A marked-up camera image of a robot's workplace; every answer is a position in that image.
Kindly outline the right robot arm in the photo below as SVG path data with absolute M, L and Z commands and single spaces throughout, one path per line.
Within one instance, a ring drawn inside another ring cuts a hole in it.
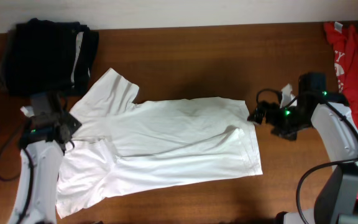
M 301 186 L 310 174 L 325 167 L 334 169 L 313 208 L 302 210 L 297 204 L 294 213 L 278 213 L 275 223 L 358 223 L 358 130 L 350 112 L 343 104 L 327 101 L 312 100 L 284 107 L 263 101 L 248 116 L 248 121 L 255 124 L 271 124 L 272 134 L 290 141 L 306 128 L 315 128 L 323 140 L 329 162 L 311 168 L 301 177 L 297 202 Z

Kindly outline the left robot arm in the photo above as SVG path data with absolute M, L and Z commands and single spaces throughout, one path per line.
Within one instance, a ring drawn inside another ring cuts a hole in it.
M 66 144 L 81 123 L 69 112 L 42 113 L 19 140 L 21 173 L 9 223 L 56 223 L 57 180 Z

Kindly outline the white t-shirt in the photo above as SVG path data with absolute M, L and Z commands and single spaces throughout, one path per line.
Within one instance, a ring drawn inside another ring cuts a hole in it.
M 81 123 L 62 160 L 56 208 L 65 218 L 105 198 L 262 173 L 241 100 L 135 103 L 139 87 L 109 69 L 70 113 Z

